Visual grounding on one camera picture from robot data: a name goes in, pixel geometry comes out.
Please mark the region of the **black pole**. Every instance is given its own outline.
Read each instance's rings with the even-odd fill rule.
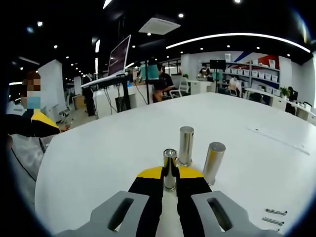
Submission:
[[[149,104],[149,89],[148,89],[148,70],[147,70],[147,61],[145,61],[145,74],[146,74],[146,91],[147,91],[147,104]]]

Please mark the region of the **standing person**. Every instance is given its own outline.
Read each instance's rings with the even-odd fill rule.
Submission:
[[[88,77],[83,78],[83,84],[90,82]],[[94,116],[94,100],[93,100],[93,92],[90,87],[82,89],[82,95],[84,96],[85,105],[87,108],[88,116]]]
[[[168,92],[174,89],[173,81],[167,73],[165,73],[164,67],[161,64],[157,64],[159,80],[154,81],[154,97],[160,102],[164,92]]]

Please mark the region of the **white pillar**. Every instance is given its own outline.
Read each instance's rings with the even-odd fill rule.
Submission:
[[[75,85],[75,95],[81,95],[82,94],[81,77],[74,78],[74,85]]]

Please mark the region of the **face mask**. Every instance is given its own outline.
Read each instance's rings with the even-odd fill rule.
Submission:
[[[39,96],[28,96],[27,108],[28,109],[40,109],[40,97]]]

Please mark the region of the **round table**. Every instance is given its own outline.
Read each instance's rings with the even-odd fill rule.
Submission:
[[[193,166],[202,170],[208,144],[227,150],[213,190],[220,190],[261,229],[291,228],[316,186],[316,127],[278,109],[204,93],[108,116],[59,134],[39,169],[35,208],[52,234],[77,229],[93,209],[127,191],[142,170],[162,165],[166,148],[179,149],[179,128],[195,129]],[[157,236],[183,236],[175,194],[164,195]],[[285,217],[265,208],[287,210]]]

